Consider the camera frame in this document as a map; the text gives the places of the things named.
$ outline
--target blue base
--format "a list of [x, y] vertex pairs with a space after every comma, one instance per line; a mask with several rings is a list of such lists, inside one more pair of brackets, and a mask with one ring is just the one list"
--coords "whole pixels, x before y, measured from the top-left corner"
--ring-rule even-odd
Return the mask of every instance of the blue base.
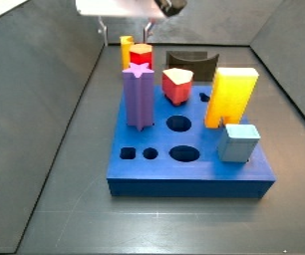
[[[153, 126], [145, 127], [142, 131], [126, 126], [122, 99], [106, 174], [112, 195], [256, 198], [264, 195], [275, 176], [260, 146], [255, 147], [245, 163], [219, 160], [216, 147], [223, 127], [204, 127], [207, 103], [198, 96], [200, 93], [209, 95], [209, 91], [211, 86], [192, 86], [188, 101], [173, 107], [164, 98], [160, 86], [154, 86]], [[170, 116], [189, 119], [186, 131], [168, 128], [165, 122]], [[197, 160], [188, 161], [194, 156], [190, 152], [174, 154], [184, 161], [169, 156], [169, 150], [178, 145], [197, 149]], [[122, 147], [128, 148], [128, 153], [121, 154]], [[149, 147], [156, 150], [154, 159], [146, 159], [154, 156], [153, 153], [144, 157], [144, 150]], [[132, 148], [136, 149], [136, 155], [130, 152]]]

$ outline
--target purple star-shaped block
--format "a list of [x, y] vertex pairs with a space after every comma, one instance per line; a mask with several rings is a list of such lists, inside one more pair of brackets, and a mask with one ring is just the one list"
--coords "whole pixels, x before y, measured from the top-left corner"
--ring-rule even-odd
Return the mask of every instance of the purple star-shaped block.
[[153, 70], [148, 63], [122, 70], [126, 124], [141, 131], [153, 124]]

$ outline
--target yellow block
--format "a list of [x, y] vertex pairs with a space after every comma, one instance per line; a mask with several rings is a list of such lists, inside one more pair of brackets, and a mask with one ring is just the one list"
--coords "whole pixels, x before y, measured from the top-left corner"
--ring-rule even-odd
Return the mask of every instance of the yellow block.
[[207, 128], [239, 124], [257, 80], [253, 68], [217, 68], [204, 117]]
[[122, 53], [122, 69], [129, 67], [130, 63], [130, 45], [134, 43], [134, 38], [132, 36], [121, 36], [121, 53]]

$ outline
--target red block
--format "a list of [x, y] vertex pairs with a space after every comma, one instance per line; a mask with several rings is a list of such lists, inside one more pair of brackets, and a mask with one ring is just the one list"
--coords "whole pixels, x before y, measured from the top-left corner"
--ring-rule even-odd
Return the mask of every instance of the red block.
[[177, 68], [162, 70], [161, 90], [174, 106], [188, 100], [190, 82], [192, 71]]
[[130, 63], [137, 65], [148, 63], [152, 69], [152, 45], [134, 44], [130, 45]]

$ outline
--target light blue cube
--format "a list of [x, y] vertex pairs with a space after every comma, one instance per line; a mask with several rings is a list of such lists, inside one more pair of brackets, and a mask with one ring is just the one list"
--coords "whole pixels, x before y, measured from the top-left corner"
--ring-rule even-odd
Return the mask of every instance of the light blue cube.
[[260, 140], [253, 125], [227, 124], [217, 145], [219, 159], [227, 162], [247, 162]]

